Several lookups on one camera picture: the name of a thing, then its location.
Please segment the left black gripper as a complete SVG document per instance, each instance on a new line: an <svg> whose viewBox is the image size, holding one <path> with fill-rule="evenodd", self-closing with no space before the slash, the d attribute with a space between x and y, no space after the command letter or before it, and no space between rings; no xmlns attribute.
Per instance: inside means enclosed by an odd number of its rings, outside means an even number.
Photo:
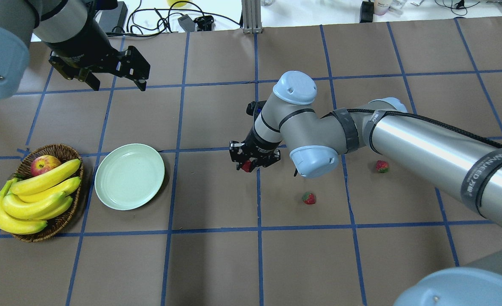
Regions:
<svg viewBox="0 0 502 306"><path fill-rule="evenodd" d="M127 47L125 51L109 51L99 58L93 59L91 64L70 63L69 58L63 58L51 52L49 63L65 79L77 79L88 85L93 91L99 91L100 81L95 73L111 74L120 78L127 78L144 92L147 87L151 65L135 46Z"/></svg>

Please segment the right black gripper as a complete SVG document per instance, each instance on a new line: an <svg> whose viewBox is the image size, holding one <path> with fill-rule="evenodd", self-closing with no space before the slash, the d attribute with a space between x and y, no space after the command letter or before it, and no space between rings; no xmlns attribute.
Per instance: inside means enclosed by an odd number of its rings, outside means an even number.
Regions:
<svg viewBox="0 0 502 306"><path fill-rule="evenodd" d="M281 160L280 149L263 150L253 143L230 141L231 161L236 163L236 170L241 170L244 162L252 162L252 170L257 167L269 167Z"/></svg>

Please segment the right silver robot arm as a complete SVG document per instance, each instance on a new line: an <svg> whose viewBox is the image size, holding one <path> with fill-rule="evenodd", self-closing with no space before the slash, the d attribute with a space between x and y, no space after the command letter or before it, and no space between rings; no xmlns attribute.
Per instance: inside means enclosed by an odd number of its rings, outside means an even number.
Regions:
<svg viewBox="0 0 502 306"><path fill-rule="evenodd" d="M368 147L502 228L502 144L411 114L399 99L374 99L319 118L317 85L300 71L284 73L266 101L251 102L253 126L231 141L236 168L252 172L280 160L284 142L296 173L322 176L340 156ZM404 291L396 306L502 306L502 251L463 267L432 273Z"/></svg>

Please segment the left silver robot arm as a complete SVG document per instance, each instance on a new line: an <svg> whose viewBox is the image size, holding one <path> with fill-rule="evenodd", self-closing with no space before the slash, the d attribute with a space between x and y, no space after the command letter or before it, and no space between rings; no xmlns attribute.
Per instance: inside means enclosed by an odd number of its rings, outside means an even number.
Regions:
<svg viewBox="0 0 502 306"><path fill-rule="evenodd" d="M129 46L118 51L95 20L115 0L0 0L0 99L14 95L30 62L35 35L51 49L50 64L64 78L99 90L97 73L133 81L146 89L150 64Z"/></svg>

